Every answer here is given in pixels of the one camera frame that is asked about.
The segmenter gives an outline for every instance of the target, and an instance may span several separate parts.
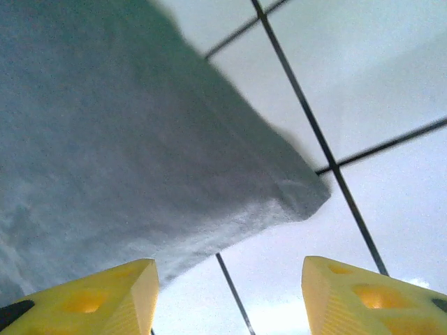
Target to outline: gray fabric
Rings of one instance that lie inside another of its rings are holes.
[[[0,305],[138,258],[164,287],[328,198],[143,0],[1,1],[0,16]]]

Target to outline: yellow block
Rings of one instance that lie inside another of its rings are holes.
[[[447,296],[309,256],[302,293],[313,335],[447,335]]]
[[[159,280],[154,260],[136,260],[23,297],[35,306],[1,335],[147,335]]]

